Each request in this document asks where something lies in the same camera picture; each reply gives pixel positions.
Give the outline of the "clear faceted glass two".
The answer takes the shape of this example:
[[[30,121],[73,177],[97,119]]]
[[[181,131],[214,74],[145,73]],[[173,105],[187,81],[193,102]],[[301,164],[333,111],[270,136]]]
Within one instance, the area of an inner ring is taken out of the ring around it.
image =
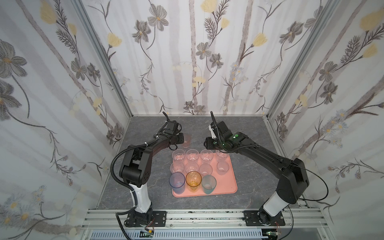
[[[183,163],[172,163],[170,167],[170,171],[172,174],[174,173],[183,173],[185,170],[185,165]]]

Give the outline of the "blue tinted cup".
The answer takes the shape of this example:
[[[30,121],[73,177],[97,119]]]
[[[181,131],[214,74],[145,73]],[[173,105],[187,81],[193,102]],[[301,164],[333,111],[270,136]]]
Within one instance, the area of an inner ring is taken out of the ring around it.
[[[185,191],[185,176],[182,173],[173,173],[169,178],[169,184],[173,192],[177,195],[182,194]]]

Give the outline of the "teal frosted cup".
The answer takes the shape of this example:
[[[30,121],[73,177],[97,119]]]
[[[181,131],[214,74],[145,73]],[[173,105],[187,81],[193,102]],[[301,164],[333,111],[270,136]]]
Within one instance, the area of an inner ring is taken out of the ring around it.
[[[212,175],[205,175],[202,179],[203,192],[206,195],[211,194],[217,186],[217,180]]]

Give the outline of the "clear faceted glass six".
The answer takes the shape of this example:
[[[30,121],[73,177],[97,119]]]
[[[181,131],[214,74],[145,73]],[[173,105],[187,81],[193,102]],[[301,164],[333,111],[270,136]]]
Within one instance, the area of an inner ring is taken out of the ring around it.
[[[173,164],[183,164],[186,158],[186,152],[183,149],[177,149],[172,153]]]

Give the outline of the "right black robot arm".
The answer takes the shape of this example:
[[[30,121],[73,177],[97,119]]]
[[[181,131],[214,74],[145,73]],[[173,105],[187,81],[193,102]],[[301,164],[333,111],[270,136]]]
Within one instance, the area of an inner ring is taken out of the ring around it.
[[[267,169],[279,180],[275,192],[257,213],[257,221],[261,225],[274,223],[278,214],[288,205],[295,204],[310,185],[302,160],[282,157],[262,147],[244,133],[232,133],[223,121],[213,120],[209,129],[211,136],[204,142],[207,150],[245,156]]]

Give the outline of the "clear faceted glass four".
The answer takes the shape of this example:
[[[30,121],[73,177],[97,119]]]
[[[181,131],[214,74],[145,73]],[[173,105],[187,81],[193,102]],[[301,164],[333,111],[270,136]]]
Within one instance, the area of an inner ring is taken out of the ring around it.
[[[203,164],[210,164],[214,158],[214,153],[211,150],[202,150],[200,158]]]

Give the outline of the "clear faceted glass five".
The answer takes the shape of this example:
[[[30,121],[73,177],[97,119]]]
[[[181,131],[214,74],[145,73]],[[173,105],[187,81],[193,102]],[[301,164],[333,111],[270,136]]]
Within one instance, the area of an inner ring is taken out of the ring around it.
[[[195,149],[189,149],[186,152],[186,158],[188,163],[197,163],[200,158],[200,152]]]

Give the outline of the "yellow tinted cup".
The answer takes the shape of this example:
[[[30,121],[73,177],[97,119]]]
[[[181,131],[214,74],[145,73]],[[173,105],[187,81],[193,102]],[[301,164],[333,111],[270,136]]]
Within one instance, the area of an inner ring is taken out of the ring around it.
[[[202,183],[202,176],[199,172],[191,171],[186,175],[186,183],[189,190],[194,193],[196,192]]]

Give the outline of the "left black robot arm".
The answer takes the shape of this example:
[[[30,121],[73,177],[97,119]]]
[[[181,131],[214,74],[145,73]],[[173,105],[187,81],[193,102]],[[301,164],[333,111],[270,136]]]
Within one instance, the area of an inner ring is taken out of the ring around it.
[[[149,198],[147,182],[152,171],[153,156],[161,150],[177,147],[184,143],[182,126],[177,121],[166,120],[161,129],[151,140],[140,144],[130,145],[120,151],[112,160],[110,174],[114,181],[130,190],[133,207],[126,212],[117,213],[127,215],[127,225],[148,226],[153,221],[153,207]]]

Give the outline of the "clear faceted glass three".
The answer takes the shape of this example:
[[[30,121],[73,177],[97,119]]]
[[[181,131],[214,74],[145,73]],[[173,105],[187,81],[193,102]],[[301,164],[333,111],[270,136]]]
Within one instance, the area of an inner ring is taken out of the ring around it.
[[[229,156],[229,154],[223,153],[219,150],[216,150],[216,159],[217,159],[218,163],[225,162],[227,160],[228,156]]]

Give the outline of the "pink rectangular tray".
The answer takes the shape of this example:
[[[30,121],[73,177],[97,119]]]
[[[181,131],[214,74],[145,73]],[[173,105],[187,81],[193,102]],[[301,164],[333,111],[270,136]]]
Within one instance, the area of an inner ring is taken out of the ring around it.
[[[210,163],[210,165],[213,168],[213,173],[211,175],[216,178],[217,186],[216,186],[215,190],[210,195],[234,194],[238,190],[238,186],[237,186],[237,182],[236,182],[236,178],[235,178],[235,174],[234,174],[234,170],[233,170],[230,156],[228,156],[228,158],[225,162],[227,162],[230,165],[230,169],[225,175],[219,175],[217,173],[217,163],[218,162],[216,159],[216,154],[214,154],[214,158],[213,158],[212,162]],[[197,164],[199,165],[199,167],[203,164],[201,158],[199,158]],[[192,193],[189,190],[186,182],[185,182],[185,191],[182,194],[177,195],[173,192],[173,196],[176,198],[198,197],[198,196],[205,196],[205,195],[206,194],[203,192],[202,183],[201,183],[201,186],[199,187],[199,189],[194,193]]]

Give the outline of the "pink tinted cup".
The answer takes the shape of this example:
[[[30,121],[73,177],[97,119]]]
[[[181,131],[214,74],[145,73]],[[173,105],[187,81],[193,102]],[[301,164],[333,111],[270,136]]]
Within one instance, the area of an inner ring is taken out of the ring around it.
[[[192,136],[189,134],[184,134],[184,143],[182,144],[183,148],[189,148],[191,145]]]

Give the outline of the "clear faceted glass one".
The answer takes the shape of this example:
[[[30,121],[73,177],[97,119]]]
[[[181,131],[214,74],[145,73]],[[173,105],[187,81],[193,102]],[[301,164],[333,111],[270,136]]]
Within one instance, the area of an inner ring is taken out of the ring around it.
[[[187,163],[185,165],[185,171],[187,174],[190,172],[198,172],[199,169],[200,169],[200,167],[197,163]]]

